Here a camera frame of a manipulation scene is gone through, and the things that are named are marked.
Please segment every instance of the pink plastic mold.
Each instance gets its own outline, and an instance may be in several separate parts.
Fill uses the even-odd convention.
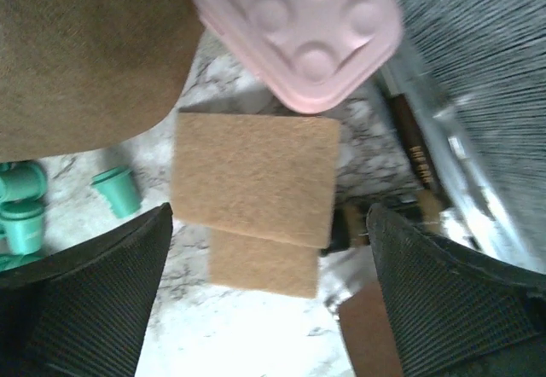
[[[338,105],[394,53],[394,0],[194,0],[205,25],[287,107]]]

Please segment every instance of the white marble tabletop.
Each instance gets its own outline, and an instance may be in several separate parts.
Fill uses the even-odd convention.
[[[153,129],[114,148],[43,159],[49,174],[45,244],[55,252],[125,220],[90,187],[96,173],[128,164],[142,212],[169,200],[174,120],[180,107],[214,113],[287,113],[211,34],[205,33],[184,92]],[[342,123],[338,199],[415,188],[404,153],[365,88],[324,115]],[[207,281],[206,229],[175,221],[136,375],[349,376],[351,365],[325,302],[346,299],[375,277],[363,248],[322,259],[315,300],[242,292]]]

